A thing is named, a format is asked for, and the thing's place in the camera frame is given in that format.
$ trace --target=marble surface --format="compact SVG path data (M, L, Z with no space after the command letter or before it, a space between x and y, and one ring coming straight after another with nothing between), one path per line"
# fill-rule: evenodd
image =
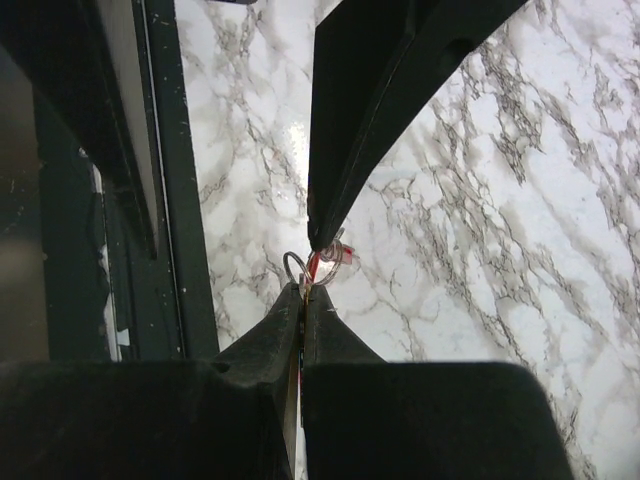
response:
M313 30L336 3L176 0L223 348L309 251ZM640 477L638 32L637 0L529 2L374 171L329 287L385 359L526 365L579 479Z

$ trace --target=black strip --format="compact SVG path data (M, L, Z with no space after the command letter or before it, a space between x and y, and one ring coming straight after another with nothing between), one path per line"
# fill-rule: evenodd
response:
M148 27L185 353L187 358L209 359L220 351L220 347L209 283L174 3L172 0L146 0L141 4L134 2L134 5L145 8Z
M42 249L51 360L109 360L104 306L109 286L100 266L104 220L91 165L80 145L34 95L40 170Z

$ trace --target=red wire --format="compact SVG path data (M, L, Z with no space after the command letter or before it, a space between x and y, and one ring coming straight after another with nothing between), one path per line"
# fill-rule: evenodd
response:
M309 275L311 275L311 281L315 282L316 272L318 271L318 265L320 263L320 255L314 253L309 260Z

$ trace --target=marble table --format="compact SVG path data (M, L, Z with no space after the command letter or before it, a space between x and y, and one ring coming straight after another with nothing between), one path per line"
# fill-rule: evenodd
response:
M222 348L309 251L313 32L336 3L176 0ZM528 367L579 479L640 475L639 32L638 0L525 5L374 171L329 287L389 361Z

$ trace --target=white marble countertop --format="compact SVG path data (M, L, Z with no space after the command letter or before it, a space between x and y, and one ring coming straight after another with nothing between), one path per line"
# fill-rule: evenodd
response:
M176 0L222 348L309 251L313 30L336 3ZM530 1L374 171L329 287L387 360L526 365L579 479L640 477L639 32L638 0Z

